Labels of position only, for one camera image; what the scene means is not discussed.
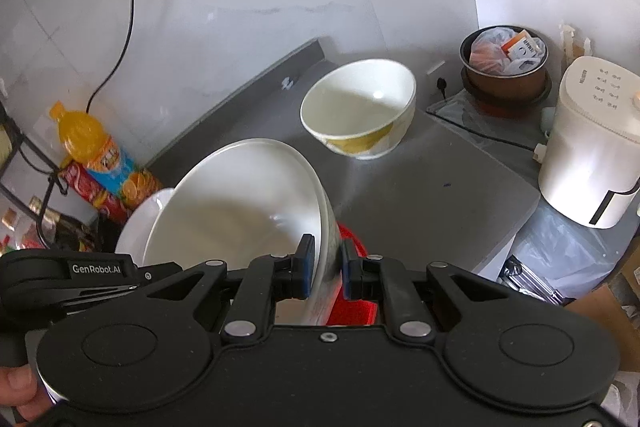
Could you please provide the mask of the person's hand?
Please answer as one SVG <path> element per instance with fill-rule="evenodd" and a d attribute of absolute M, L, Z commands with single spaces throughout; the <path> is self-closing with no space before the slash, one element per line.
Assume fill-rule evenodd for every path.
<path fill-rule="evenodd" d="M 28 364 L 17 367 L 1 367 L 0 401 L 2 407 L 14 407 L 22 421 L 17 426 L 27 426 L 53 407 L 47 392 Z"/>

